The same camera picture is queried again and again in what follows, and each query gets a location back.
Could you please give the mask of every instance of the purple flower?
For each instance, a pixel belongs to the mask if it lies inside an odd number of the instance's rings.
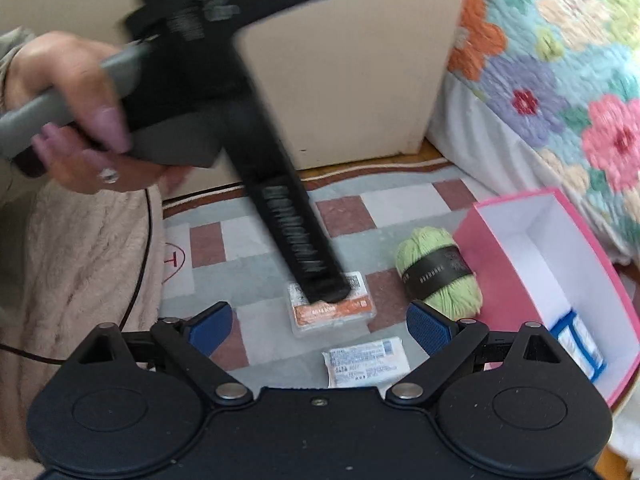
[[[559,113],[569,103],[556,93],[556,76],[548,63],[531,56],[492,57],[480,86],[488,107],[532,148],[545,146],[549,132],[564,130]]]

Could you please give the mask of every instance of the green yarn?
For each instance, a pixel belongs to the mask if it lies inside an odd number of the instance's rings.
[[[405,270],[425,254],[451,245],[458,246],[451,234],[445,229],[436,229],[435,227],[415,229],[411,238],[402,242],[398,247],[396,269],[402,276]],[[428,298],[419,299],[453,320],[474,317],[482,307],[482,292],[480,292],[476,277],[473,275],[463,276],[431,294]]]

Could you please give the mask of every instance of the black yarn label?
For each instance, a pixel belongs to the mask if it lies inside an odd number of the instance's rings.
[[[426,300],[441,288],[471,274],[460,249],[451,245],[421,257],[402,274],[402,282],[411,300]]]

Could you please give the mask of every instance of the blue gripper pad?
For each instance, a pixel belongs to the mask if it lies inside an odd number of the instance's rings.
[[[217,303],[190,319],[185,330],[191,345],[209,357],[231,333],[233,312],[228,303]]]
[[[454,321],[421,301],[409,304],[406,326],[411,337],[430,356],[442,350],[459,332]]]

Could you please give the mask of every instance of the bed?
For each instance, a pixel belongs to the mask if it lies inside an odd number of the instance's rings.
[[[640,262],[640,0],[464,0],[428,138],[500,194],[558,186]]]

